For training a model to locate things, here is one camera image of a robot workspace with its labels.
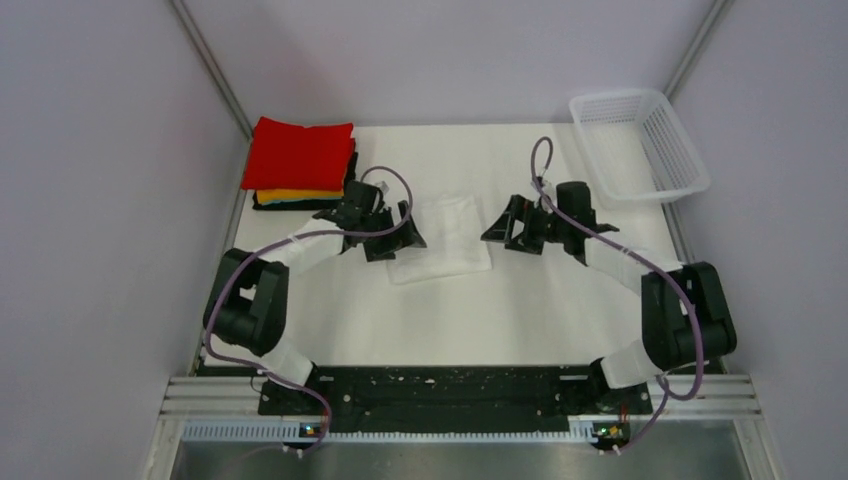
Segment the aluminum frame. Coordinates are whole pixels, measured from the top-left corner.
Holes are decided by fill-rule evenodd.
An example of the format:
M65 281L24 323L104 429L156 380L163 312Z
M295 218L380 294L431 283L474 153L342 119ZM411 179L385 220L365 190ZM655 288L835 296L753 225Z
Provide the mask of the aluminum frame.
M241 107L238 98L230 87L217 60L184 0L168 0L177 16L180 26L185 31L189 42L194 47L198 57L210 76L230 114L250 141L253 129L250 121ZM697 30L687 48L678 68L672 75L664 90L670 101L677 96L688 74L706 48L709 39L715 32L720 20L727 14L732 0L716 0L701 26ZM224 248L230 248L235 239L242 207L246 195L239 192L227 229ZM681 260L691 262L694 253L688 247L683 232L681 215L674 204L665 205L663 212L669 226L669 232L675 250ZM254 419L259 403L259 393L251 388L250 380L245 377L177 377L171 379L165 393L159 420L154 432L154 438L145 466L145 480L159 480L171 477L175 462L178 459L182 434L188 422L206 419ZM691 382L691 377L670 377L672 388L677 390ZM649 387L652 403L657 404L659 387ZM644 420L647 416L634 416L634 420ZM585 415L569 417L570 421L592 422L609 421L614 417L603 415ZM282 417L283 421L300 422L314 421L310 417ZM775 448L768 433L759 402L753 385L747 375L707 375L701 394L690 402L670 401L666 413L659 421L711 421L732 420L739 437L744 460L751 478L755 480L782 479L784 475L775 454Z

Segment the white wall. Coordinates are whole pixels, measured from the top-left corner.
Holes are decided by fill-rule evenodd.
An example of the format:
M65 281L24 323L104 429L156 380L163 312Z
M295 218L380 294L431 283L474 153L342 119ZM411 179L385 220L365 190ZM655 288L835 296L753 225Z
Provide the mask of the white wall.
M842 0L736 2L676 104L713 176L687 233L789 478L848 478L846 22Z
M140 475L243 148L164 0L0 6L0 471Z
M663 88L711 0L186 0L251 121L546 122Z

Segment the white plastic basket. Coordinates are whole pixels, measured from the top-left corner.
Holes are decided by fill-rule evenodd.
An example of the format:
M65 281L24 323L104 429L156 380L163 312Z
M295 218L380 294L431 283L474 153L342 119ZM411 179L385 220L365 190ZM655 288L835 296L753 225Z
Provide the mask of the white plastic basket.
M662 93L631 89L584 95L568 107L607 208L673 202L710 186L701 157Z

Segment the white table surface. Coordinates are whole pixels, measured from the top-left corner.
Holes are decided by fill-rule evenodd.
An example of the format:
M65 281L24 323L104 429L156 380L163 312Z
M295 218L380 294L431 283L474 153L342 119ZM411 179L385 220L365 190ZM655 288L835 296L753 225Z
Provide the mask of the white table surface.
M357 127L357 171L393 167L419 201L473 192L483 223L490 225L510 195L537 198L529 156L540 136L550 136L555 146L547 180L592 185L572 132L570 124ZM622 155L625 170L643 162L638 144ZM389 184L390 204L403 198L390 175L375 172L369 180ZM597 198L593 205L599 222L674 256L659 205L609 211ZM288 236L312 215L251 206L248 198L235 239L235 247L244 250ZM319 365L586 364L638 337L638 297L584 267L561 245L546 245L542 256L500 244L488 248L493 265L488 272L395 286L386 266L366 263L357 247L290 280L285 335ZM220 341L215 347L249 356ZM217 364L207 359L207 365Z

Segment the purple cable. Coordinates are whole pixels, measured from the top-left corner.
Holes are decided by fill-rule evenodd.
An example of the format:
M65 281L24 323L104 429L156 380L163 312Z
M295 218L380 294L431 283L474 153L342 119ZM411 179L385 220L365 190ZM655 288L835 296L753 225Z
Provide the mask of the purple cable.
M218 314L221 312L221 307L224 305L224 300L229 296L230 291L233 289L233 285L236 282L236 279L241 275L241 273L244 271L244 269L247 268L248 265L250 265L251 262L253 262L257 258L259 258L260 256L262 256L262 255L264 255L264 254L266 254L266 253L268 253L272 250L276 250L280 247L284 247L284 246L288 245L289 243L291 243L293 241L293 238L297 239L297 240L303 240L305 238L317 237L319 235L346 235L346 236L350 236L350 237L373 238L373 237L380 237L380 236L383 236L383 235L388 235L388 234L394 232L395 230L397 230L398 228L400 228L404 223L406 223L409 220L410 216L412 215L412 189L409 188L409 184L406 182L406 180L404 180L404 178L402 176L400 176L399 173L397 173L396 171L394 171L393 169L391 169L389 167L383 167L383 166L371 167L368 170L366 170L360 178L365 179L366 175L368 175L369 173L371 173L375 170L383 170L383 171L391 173L392 175L394 175L400 181L401 184L403 184L403 188L406 189L406 195L407 195L407 198L409 199L409 208L406 211L406 215L404 215L403 218L401 218L400 222L398 222L397 225L395 225L391 228L387 228L385 230L381 230L379 232L346 232L344 230L316 230L316 231L312 231L312 232L305 232L305 233L302 233L302 234L299 234L299 235L295 235L294 237L284 238L284 239L282 239L278 242L274 242L271 245L268 245L267 247L260 248L259 250L253 252L252 254L250 254L250 256L245 258L244 261L241 262L241 264L239 264L238 267L236 267L233 274L230 275L230 278L227 280L227 283L225 283L224 287L221 289L221 294L218 296L218 299L215 301L215 305L212 307L212 312L209 314L209 322L206 325L206 333L204 334L204 337L203 337L203 342L206 345L206 352L212 358L216 358L218 360L223 360L223 361L227 361L227 362L233 362L233 363L237 363L237 364L240 364L240 365L244 365L246 367L254 368L254 369L259 370L259 371L264 371L265 374L268 376L268 378L270 380L272 380L272 381L274 381L274 382L276 382L280 385L283 385L285 387L291 388L293 390L299 390L301 392L304 392L304 393L314 397L319 402L321 402L321 405L324 406L324 410L327 412L327 428L322 429L320 435L315 440L315 443L313 443L308 448L303 450L304 455L314 451L321 444L321 442L324 441L324 437L326 437L327 432L330 430L330 422L333 419L333 411L330 408L330 404L327 402L327 400L324 397L321 396L321 394L319 394L315 390L312 390L310 388L307 388L307 387L298 385L296 383L290 382L290 381L282 378L281 376L279 376L279 375L277 375L273 372L268 371L267 368L265 368L263 365L261 365L257 362L245 360L243 358L230 357L230 356L222 355L222 354L216 352L212 348L212 330L215 327L215 322L218 319ZM248 452L248 454L244 455L243 457L239 457L239 459L246 458L246 457L252 455L253 453L256 453L256 452L253 452L253 451Z
M550 137L542 137L536 141L535 145L533 145L533 151L530 154L530 171L533 175L533 187L536 189L539 195L541 195L542 201L545 202L545 205L547 205L548 208L550 208L560 218L570 223L574 228L580 230L581 232L585 233L586 235L589 235L592 238L600 240L601 242L624 253L630 258L635 259L636 261L653 270L655 273L657 273L657 275L662 277L662 279L665 280L666 283L668 283L671 289L674 290L674 293L677 294L678 298L680 298L681 303L683 303L684 308L686 308L686 313L689 316L689 323L692 326L692 336L694 337L695 341L695 381L692 383L692 388L683 395L674 393L671 391L668 381L666 381L665 378L663 378L661 375L657 375L657 383L660 385L664 392L663 398L660 401L660 405L654 412L654 415L651 416L650 420L648 420L648 423L646 423L645 426L642 428L642 430L640 430L639 433L637 433L627 445L619 449L619 452L623 452L625 450L628 450L633 444L635 444L639 439L641 439L645 432L651 426L653 426L654 423L656 423L657 419L665 409L665 405L666 403L668 403L669 398L673 398L679 401L686 401L691 400L695 398L696 395L698 395L698 390L700 390L701 383L704 380L704 344L701 338L701 324L698 322L698 316L695 312L695 305L693 305L692 302L689 301L689 298L686 296L686 292L683 291L683 288L676 281L674 281L674 279L671 278L671 275L669 275L665 270L663 270L647 258L643 257L642 255L639 255L638 253L628 249L624 245L621 245L602 235L599 235L596 232L593 232L591 229L587 228L577 220L574 220L573 218L562 213L562 211L556 208L556 205L554 205L554 202L553 200L551 200L551 197L545 194L542 188L541 180L536 175L536 153L538 152L539 146L542 145L542 143L548 144L548 159L545 162L545 170L547 170L547 168L551 164L551 159L553 158L554 154L554 143L553 141L551 141Z

